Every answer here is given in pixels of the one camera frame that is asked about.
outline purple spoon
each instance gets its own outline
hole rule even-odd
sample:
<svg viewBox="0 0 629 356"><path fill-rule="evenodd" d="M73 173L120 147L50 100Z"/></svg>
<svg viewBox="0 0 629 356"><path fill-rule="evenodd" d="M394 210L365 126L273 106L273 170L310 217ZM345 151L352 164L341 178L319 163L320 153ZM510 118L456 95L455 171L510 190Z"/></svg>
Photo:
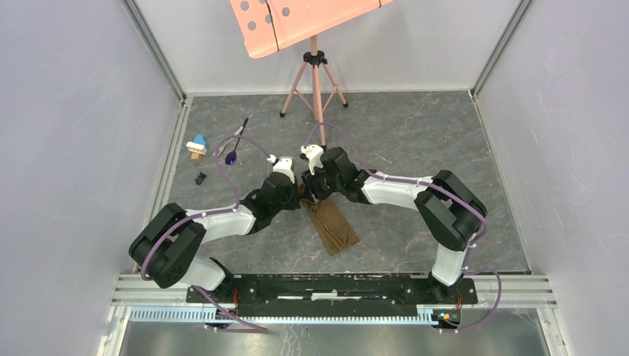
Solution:
<svg viewBox="0 0 629 356"><path fill-rule="evenodd" d="M239 135L242 135L245 132L245 127L247 126L247 121L249 121L249 118L245 118L245 122L243 122L243 129L240 131ZM236 145L234 146L234 149L231 150L230 153L227 154L227 156L225 156L225 164L226 165L233 165L234 162L236 162L236 148L238 148L238 144L240 143L240 138L238 137L238 140L236 141Z"/></svg>

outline white wall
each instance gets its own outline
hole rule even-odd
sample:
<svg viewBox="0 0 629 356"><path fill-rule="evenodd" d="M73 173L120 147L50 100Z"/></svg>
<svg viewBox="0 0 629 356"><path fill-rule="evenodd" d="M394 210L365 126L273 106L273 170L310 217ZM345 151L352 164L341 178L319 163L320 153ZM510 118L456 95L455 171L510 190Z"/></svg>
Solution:
<svg viewBox="0 0 629 356"><path fill-rule="evenodd" d="M536 1L480 94L576 355L626 355L629 3Z"/></svg>
<svg viewBox="0 0 629 356"><path fill-rule="evenodd" d="M0 48L0 355L93 355L177 100L120 1L5 1Z"/></svg>
<svg viewBox="0 0 629 356"><path fill-rule="evenodd" d="M249 58L229 0L137 2L189 93L285 93L309 50L301 42ZM469 89L517 3L395 0L326 31L320 49L346 90ZM312 90L310 79L300 88Z"/></svg>

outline brown cloth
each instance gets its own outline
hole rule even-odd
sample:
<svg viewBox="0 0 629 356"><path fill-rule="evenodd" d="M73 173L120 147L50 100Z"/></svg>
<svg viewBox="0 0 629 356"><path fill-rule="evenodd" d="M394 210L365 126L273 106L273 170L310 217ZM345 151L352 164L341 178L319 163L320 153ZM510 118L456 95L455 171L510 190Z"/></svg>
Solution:
<svg viewBox="0 0 629 356"><path fill-rule="evenodd" d="M302 199L301 204L308 211L319 237L332 256L358 242L354 230L332 199L317 204Z"/></svg>

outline purple handle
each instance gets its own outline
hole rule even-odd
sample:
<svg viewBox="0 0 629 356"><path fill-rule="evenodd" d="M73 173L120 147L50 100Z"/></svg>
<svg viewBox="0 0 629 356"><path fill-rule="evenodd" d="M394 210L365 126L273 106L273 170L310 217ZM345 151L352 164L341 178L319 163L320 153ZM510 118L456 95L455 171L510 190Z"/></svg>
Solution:
<svg viewBox="0 0 629 356"><path fill-rule="evenodd" d="M245 132L245 128L247 127L247 122L249 122L248 117L245 118L245 121L243 122L243 130L239 133L239 135L242 135ZM232 152L236 152L236 148L238 148L239 143L240 143L240 137L238 137L238 141L236 141L236 145L234 146L234 150Z"/></svg>

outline pink music stand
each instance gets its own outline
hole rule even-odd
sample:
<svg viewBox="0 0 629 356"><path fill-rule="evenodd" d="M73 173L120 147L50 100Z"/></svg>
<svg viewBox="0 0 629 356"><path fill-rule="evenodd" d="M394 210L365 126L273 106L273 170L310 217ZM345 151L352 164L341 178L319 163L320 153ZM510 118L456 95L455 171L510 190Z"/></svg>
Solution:
<svg viewBox="0 0 629 356"><path fill-rule="evenodd" d="M286 110L294 93L308 105L315 119L323 122L323 111L328 107L335 93L347 108L347 100L338 87L332 70L327 65L325 53L317 48L317 35L354 17L377 9L392 0L230 0L240 30L245 38L245 47L251 58L262 58L273 52L310 38L310 52L303 55L301 65L293 86L286 98L280 116ZM312 65L312 96L313 104L303 97L297 89L306 65ZM325 105L321 101L319 83L319 65L328 73L334 89ZM320 126L321 145L326 145L326 132Z"/></svg>

